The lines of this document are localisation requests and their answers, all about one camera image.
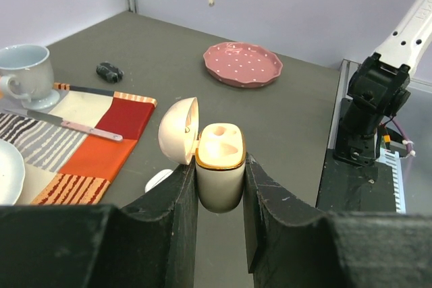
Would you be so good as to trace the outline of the beige earbud case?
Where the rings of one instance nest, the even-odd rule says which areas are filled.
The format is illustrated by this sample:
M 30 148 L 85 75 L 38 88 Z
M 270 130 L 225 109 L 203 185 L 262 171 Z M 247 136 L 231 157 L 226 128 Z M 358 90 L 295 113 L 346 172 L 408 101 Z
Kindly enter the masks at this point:
M 212 123 L 199 130 L 196 97 L 174 103 L 164 114 L 158 133 L 159 147 L 171 161 L 195 164 L 201 204 L 214 213 L 237 207 L 242 197 L 246 144 L 232 123 Z

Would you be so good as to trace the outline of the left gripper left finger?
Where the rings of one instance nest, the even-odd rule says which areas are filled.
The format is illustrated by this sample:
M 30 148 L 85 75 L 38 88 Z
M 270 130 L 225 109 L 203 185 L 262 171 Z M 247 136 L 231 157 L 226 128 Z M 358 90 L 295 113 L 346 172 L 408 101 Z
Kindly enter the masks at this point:
M 179 165 L 123 208 L 1 209 L 2 287 L 192 287 L 198 195 Z

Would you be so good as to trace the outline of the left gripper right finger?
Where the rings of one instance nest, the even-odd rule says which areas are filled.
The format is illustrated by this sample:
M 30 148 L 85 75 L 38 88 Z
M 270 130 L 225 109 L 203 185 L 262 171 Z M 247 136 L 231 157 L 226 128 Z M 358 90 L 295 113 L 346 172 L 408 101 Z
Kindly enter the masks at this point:
M 430 287 L 431 217 L 323 212 L 274 181 L 253 155 L 244 230 L 255 287 Z

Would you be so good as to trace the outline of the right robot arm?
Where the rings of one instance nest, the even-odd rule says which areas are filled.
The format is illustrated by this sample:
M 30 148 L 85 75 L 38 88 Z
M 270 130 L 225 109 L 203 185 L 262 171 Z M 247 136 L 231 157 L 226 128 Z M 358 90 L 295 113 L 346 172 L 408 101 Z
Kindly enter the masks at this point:
M 407 89 L 431 44 L 431 0 L 416 0 L 393 32 L 368 56 L 348 83 L 333 157 L 371 166 L 379 157 L 384 117 L 394 119 L 410 96 Z

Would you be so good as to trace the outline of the white earbud charging case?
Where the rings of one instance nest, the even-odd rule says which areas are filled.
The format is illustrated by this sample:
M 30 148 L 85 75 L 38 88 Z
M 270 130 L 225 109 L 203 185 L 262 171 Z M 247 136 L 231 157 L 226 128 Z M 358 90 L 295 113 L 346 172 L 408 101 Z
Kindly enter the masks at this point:
M 147 193 L 152 190 L 155 186 L 159 185 L 162 181 L 168 178 L 173 173 L 171 169 L 163 169 L 155 174 L 150 180 L 147 181 L 144 192 Z

